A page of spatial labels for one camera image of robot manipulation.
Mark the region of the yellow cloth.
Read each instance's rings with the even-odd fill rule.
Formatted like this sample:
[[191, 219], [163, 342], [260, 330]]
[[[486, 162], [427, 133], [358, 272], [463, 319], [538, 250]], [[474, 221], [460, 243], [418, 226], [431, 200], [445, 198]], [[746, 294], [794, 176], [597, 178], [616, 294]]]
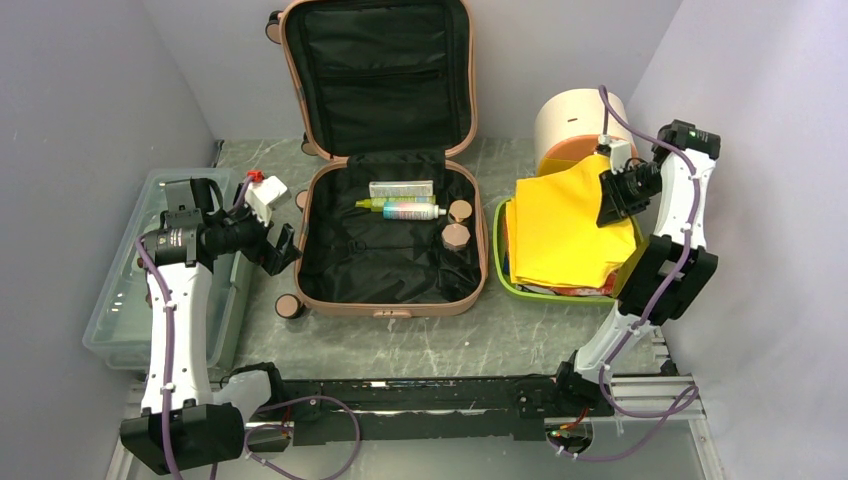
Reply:
[[593, 154], [570, 169], [516, 181], [506, 211], [513, 282], [599, 288], [635, 252], [631, 220], [596, 224], [600, 175], [609, 168], [608, 157]]

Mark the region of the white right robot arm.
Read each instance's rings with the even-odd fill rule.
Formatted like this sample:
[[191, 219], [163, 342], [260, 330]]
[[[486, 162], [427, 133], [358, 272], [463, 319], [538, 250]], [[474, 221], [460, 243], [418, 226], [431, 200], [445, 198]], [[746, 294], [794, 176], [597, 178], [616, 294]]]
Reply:
[[650, 142], [653, 158], [647, 162], [624, 159], [615, 147], [607, 150], [615, 166], [599, 176], [597, 225], [631, 224], [653, 196], [659, 210], [654, 231], [617, 273], [614, 304], [602, 326], [557, 371], [551, 401], [564, 415], [609, 406], [615, 361], [665, 322], [680, 318], [718, 266], [717, 256], [707, 250], [703, 217], [720, 137], [675, 119]]

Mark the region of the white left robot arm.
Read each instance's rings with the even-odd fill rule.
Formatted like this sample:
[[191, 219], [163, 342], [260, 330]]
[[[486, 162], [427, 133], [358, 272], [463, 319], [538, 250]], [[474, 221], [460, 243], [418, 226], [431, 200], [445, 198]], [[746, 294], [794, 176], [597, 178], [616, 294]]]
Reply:
[[240, 254], [275, 276], [301, 252], [289, 224], [277, 241], [268, 239], [275, 207], [291, 194], [275, 176], [249, 172], [230, 208], [211, 179], [164, 189], [159, 226], [135, 240], [152, 310], [151, 356], [140, 413], [121, 422], [119, 436], [156, 474], [178, 479], [184, 470], [239, 457], [248, 421], [255, 414], [275, 419], [288, 402], [271, 362], [241, 367], [213, 391], [206, 330], [216, 260]]

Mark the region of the lime green plastic tray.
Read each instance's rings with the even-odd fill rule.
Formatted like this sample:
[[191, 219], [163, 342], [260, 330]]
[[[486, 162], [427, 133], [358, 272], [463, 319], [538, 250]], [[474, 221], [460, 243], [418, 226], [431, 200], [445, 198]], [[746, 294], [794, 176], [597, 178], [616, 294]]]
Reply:
[[538, 293], [534, 291], [524, 291], [511, 282], [505, 267], [507, 265], [508, 253], [507, 243], [508, 235], [506, 229], [506, 205], [511, 201], [511, 198], [502, 200], [494, 210], [493, 226], [491, 233], [490, 247], [494, 255], [492, 269], [495, 278], [506, 292], [520, 300], [541, 302], [556, 305], [579, 305], [579, 306], [602, 306], [608, 308], [614, 303], [614, 299], [610, 296], [564, 296]]

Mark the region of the cream orange drawer cabinet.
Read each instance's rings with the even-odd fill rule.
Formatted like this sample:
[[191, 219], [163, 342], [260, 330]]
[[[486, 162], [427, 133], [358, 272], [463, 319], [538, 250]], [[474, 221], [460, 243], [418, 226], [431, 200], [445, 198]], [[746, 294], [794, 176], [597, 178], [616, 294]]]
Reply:
[[609, 162], [594, 156], [598, 138], [607, 133], [629, 143], [623, 158], [639, 156], [634, 137], [614, 117], [605, 116], [605, 106], [595, 88], [567, 90], [549, 99], [539, 110], [534, 126], [536, 175], [556, 174], [575, 168], [576, 178], [596, 183]]

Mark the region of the pink hard-shell suitcase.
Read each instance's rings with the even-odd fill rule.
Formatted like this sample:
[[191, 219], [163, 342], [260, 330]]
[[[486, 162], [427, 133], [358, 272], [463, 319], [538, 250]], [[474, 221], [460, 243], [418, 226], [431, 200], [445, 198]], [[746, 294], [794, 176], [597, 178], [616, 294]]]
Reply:
[[[480, 186], [456, 156], [477, 126], [474, 29], [461, 1], [295, 1], [267, 37], [284, 54], [304, 140], [324, 161], [304, 199], [296, 293], [326, 315], [452, 316], [478, 299], [489, 242]], [[428, 181], [449, 214], [389, 220], [361, 203], [373, 182]]]

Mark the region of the red white tie-dye cloth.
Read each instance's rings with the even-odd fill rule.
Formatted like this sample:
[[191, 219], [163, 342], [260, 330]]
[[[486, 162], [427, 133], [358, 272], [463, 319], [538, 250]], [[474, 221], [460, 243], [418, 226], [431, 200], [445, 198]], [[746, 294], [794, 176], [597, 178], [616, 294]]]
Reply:
[[499, 273], [506, 285], [522, 295], [544, 295], [569, 298], [609, 298], [612, 294], [616, 272], [612, 272], [601, 287], [569, 286], [553, 287], [534, 283], [518, 283], [511, 274], [510, 242], [513, 235], [509, 233], [510, 213], [512, 200], [505, 200], [500, 207], [500, 220], [498, 222], [498, 259], [500, 260]]

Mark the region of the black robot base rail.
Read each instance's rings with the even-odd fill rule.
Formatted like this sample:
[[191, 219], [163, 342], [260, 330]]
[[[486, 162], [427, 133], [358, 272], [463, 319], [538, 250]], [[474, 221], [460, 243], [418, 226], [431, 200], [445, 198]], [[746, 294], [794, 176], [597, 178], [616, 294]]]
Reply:
[[281, 380], [251, 415], [291, 428], [297, 446], [364, 441], [508, 437], [542, 441], [561, 424], [609, 418], [597, 394], [581, 396], [550, 374]]

